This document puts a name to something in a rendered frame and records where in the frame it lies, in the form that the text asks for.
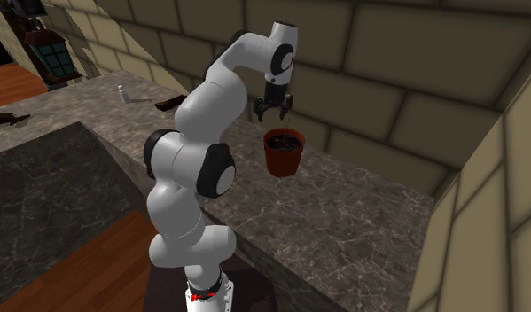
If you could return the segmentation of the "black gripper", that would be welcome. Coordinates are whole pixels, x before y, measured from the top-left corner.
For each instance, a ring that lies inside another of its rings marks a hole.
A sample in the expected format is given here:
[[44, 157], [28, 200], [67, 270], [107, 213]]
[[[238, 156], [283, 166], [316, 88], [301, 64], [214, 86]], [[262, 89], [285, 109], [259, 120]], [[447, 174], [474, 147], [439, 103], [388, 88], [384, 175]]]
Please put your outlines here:
[[279, 118], [283, 120], [285, 115], [293, 107], [293, 96], [286, 94], [287, 85], [278, 85], [273, 82], [266, 82], [265, 93], [263, 97], [255, 99], [253, 111], [257, 115], [258, 121], [262, 122], [263, 114], [266, 109], [280, 106]]

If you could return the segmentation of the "terracotta flower pot with soil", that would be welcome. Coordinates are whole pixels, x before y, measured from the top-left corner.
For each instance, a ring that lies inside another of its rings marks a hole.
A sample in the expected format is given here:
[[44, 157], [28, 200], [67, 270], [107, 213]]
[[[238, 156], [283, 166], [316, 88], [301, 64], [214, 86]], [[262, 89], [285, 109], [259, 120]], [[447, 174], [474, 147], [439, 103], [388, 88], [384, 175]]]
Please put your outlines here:
[[301, 162], [304, 136], [295, 129], [279, 128], [263, 136], [263, 148], [269, 173], [283, 178], [293, 176]]

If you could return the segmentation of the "dark brown flat utensil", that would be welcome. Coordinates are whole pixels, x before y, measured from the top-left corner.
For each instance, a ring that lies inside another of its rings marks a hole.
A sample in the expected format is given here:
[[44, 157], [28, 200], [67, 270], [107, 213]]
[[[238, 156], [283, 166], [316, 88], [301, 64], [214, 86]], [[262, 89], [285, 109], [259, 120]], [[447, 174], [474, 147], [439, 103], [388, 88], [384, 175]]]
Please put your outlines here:
[[186, 95], [179, 95], [177, 97], [172, 97], [168, 100], [164, 100], [164, 101], [161, 101], [159, 103], [156, 103], [154, 106], [162, 111], [162, 112], [166, 112], [166, 111], [169, 111], [169, 110], [172, 110], [173, 108], [175, 107], [178, 107], [180, 104], [183, 103], [183, 101], [187, 98]]

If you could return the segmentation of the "dark robot stand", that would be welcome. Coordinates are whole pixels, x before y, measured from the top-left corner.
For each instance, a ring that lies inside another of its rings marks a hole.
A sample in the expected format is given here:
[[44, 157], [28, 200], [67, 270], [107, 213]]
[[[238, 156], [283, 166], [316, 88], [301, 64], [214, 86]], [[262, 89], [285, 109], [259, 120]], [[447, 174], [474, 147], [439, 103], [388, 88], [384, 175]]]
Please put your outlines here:
[[[233, 282], [232, 312], [278, 312], [273, 284], [258, 270], [233, 254], [220, 264]], [[183, 268], [151, 266], [143, 312], [187, 312], [188, 289]]]

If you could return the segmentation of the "dark lantern with teal glass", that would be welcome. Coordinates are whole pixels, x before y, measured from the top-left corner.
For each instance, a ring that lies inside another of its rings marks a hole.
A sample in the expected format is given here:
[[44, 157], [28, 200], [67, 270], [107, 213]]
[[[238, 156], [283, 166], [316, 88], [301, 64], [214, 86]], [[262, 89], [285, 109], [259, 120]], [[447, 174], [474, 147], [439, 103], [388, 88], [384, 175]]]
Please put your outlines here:
[[45, 66], [46, 80], [51, 85], [81, 77], [75, 71], [65, 39], [56, 32], [49, 29], [26, 32], [24, 42]]

